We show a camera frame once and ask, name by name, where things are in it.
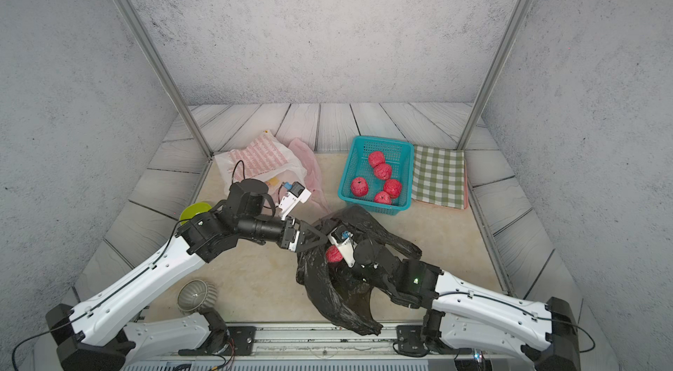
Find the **teal plastic perforated basket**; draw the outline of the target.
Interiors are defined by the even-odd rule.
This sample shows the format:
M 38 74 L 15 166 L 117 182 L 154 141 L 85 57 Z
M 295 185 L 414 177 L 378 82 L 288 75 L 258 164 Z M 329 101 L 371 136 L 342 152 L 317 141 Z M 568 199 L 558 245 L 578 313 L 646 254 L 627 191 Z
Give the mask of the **teal plastic perforated basket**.
M 382 152 L 392 168 L 392 179 L 401 182 L 401 194 L 390 205 L 375 201 L 375 196 L 384 191 L 385 181 L 376 178 L 369 163 L 369 155 Z M 415 149 L 411 143 L 374 136 L 356 136 L 352 140 L 344 172 L 338 187 L 338 197 L 348 206 L 359 205 L 372 213 L 396 215 L 411 206 Z M 351 189 L 355 178 L 364 178 L 368 193 L 356 196 Z

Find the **black plastic bag knotted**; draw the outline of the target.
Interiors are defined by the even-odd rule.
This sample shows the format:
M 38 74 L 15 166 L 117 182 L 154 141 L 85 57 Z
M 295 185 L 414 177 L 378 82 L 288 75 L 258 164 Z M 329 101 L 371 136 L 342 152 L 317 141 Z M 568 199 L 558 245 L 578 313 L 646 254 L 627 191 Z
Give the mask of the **black plastic bag knotted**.
M 422 306 L 411 288 L 409 268 L 421 264 L 422 250 L 410 241 L 389 233 L 368 211 L 350 206 L 317 222 L 321 233 L 342 228 L 354 235 L 357 260 L 330 263 L 323 244 L 297 255 L 296 281 L 324 318 L 359 335 L 379 335 L 383 325 L 371 313 L 371 294 L 377 288 L 397 305 Z

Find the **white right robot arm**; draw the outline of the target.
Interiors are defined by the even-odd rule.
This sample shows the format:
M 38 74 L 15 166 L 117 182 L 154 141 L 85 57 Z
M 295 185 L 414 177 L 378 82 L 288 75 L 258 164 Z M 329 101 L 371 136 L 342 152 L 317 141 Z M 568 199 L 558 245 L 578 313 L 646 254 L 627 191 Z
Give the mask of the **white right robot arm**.
M 502 353 L 536 370 L 579 370 L 580 329 L 568 302 L 509 297 L 468 283 L 419 259 L 400 258 L 384 238 L 357 227 L 329 231 L 336 293 L 346 299 L 359 284 L 394 304 L 424 309 L 422 347 L 436 353 L 476 348 Z

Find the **pink plastic bag apple print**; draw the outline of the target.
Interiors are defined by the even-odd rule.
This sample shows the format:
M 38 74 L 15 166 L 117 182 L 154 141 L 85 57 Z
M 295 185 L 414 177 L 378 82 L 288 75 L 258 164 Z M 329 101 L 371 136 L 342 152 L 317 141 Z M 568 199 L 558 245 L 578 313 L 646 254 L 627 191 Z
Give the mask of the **pink plastic bag apple print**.
M 303 184 L 311 192 L 310 203 L 315 205 L 322 214 L 330 213 L 329 205 L 322 191 L 322 171 L 313 150 L 300 139 L 294 139 L 288 147 L 299 159 L 306 170 Z

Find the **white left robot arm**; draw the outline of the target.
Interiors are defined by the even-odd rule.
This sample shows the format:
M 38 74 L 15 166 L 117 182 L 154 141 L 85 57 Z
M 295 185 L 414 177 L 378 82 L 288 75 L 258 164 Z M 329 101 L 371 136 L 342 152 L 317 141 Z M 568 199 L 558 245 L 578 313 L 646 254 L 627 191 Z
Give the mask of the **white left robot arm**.
M 283 186 L 287 192 L 275 204 L 262 181 L 232 184 L 227 199 L 185 213 L 164 246 L 110 287 L 75 306 L 59 304 L 49 311 L 47 325 L 61 368 L 120 370 L 163 353 L 217 356 L 233 350 L 226 323 L 211 307 L 151 325 L 132 319 L 174 283 L 241 240 L 271 241 L 293 253 L 325 243 L 312 225 L 290 214 L 310 199 L 310 190 L 299 182 Z M 263 212 L 266 203 L 270 214 Z

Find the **pink white striped bag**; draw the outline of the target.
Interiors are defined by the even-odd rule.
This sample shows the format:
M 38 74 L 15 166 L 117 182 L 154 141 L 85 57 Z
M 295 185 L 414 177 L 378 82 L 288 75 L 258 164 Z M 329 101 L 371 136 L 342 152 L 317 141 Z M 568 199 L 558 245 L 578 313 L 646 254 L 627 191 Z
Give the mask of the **pink white striped bag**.
M 308 174 L 299 157 L 269 132 L 260 134 L 242 150 L 216 155 L 215 162 L 226 188 L 245 178 L 254 178 L 268 186 L 275 201 L 283 183 L 305 185 Z

